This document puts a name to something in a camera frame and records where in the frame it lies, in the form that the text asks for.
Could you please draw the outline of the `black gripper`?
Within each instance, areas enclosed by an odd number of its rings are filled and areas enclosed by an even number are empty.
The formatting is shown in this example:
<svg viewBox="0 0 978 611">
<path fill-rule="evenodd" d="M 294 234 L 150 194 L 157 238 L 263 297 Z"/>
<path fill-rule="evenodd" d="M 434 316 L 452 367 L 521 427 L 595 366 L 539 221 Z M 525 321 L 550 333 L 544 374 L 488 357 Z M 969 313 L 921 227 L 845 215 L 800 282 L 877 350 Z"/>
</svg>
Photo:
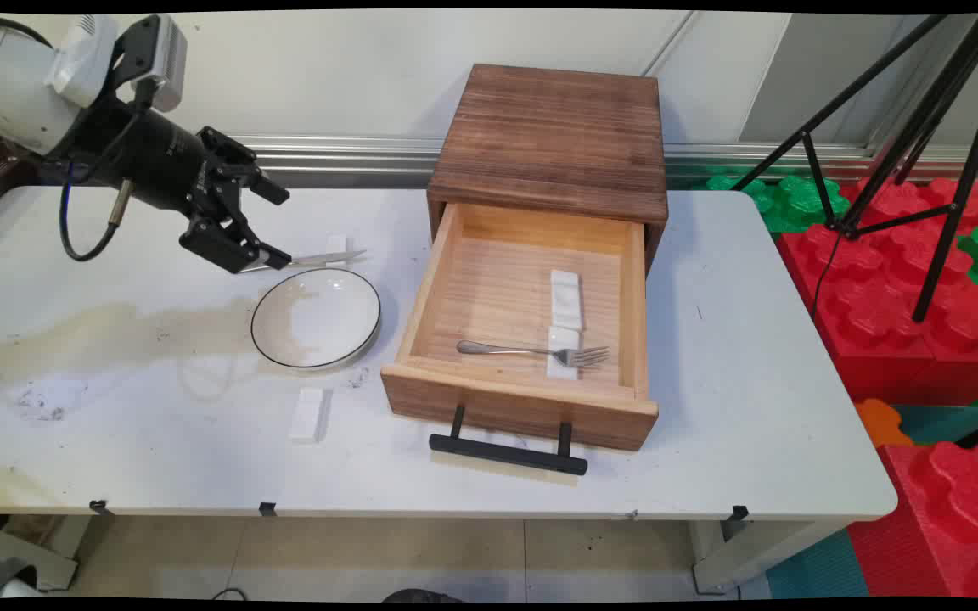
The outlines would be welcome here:
<svg viewBox="0 0 978 611">
<path fill-rule="evenodd" d="M 97 184 L 120 188 L 129 179 L 133 198 L 182 213 L 188 228 L 180 247 L 214 266 L 237 274 L 291 263 L 286 252 L 257 238 L 241 205 L 225 205 L 232 192 L 225 184 L 273 205 L 284 204 L 289 191 L 267 176 L 255 151 L 217 129 L 191 134 L 154 109 L 136 115 L 127 102 L 104 100 L 82 117 L 71 159 L 94 164 L 90 179 Z"/>
</svg>

